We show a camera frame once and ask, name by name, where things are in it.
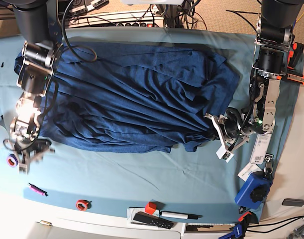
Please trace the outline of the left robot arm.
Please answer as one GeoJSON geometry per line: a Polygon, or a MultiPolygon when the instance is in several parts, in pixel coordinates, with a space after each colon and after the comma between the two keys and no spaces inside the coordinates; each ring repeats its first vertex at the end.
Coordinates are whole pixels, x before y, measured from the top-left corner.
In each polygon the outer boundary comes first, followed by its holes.
{"type": "Polygon", "coordinates": [[[228,107],[225,115],[206,114],[219,137],[216,154],[229,162],[235,150],[257,134],[250,162],[262,163],[275,127],[276,102],[282,79],[304,84],[304,77],[290,76],[288,64],[293,30],[304,0],[263,0],[258,14],[255,49],[249,81],[249,105],[241,111],[228,107]]]}

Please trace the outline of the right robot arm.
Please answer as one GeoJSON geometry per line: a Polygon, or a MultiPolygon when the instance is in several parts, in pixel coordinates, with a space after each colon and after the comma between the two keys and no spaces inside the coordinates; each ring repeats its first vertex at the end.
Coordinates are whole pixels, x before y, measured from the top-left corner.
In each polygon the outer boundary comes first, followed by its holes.
{"type": "Polygon", "coordinates": [[[17,86],[22,95],[16,103],[16,116],[10,124],[4,146],[12,153],[7,162],[20,173],[28,174],[30,164],[52,152],[51,141],[39,135],[45,116],[52,109],[59,85],[53,79],[64,46],[76,54],[68,40],[65,20],[69,8],[59,19],[56,0],[10,0],[20,32],[25,38],[22,66],[17,86]]]}

